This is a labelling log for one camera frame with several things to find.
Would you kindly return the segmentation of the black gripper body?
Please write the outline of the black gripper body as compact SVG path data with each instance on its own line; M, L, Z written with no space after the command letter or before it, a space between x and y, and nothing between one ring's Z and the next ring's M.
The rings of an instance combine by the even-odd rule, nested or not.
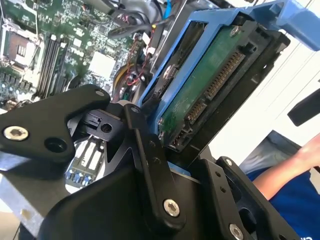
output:
M139 139L128 165L57 203L40 240L214 240L221 167L201 160L194 180L170 171L158 140Z

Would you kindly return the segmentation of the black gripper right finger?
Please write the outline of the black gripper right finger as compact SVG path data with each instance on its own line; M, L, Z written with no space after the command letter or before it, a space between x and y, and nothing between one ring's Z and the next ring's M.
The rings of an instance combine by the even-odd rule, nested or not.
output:
M297 233L228 157L196 157L204 215L202 240L296 240Z

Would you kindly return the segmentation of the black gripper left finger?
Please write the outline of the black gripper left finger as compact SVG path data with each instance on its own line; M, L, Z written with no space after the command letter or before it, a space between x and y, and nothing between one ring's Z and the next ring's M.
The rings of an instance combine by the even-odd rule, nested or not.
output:
M66 190L75 143L85 136L107 143L103 177L130 164L138 140L158 140L161 147L137 106L111 103L110 96L94 85L0 116L0 197L31 233L39 233L57 203L100 180L72 194Z

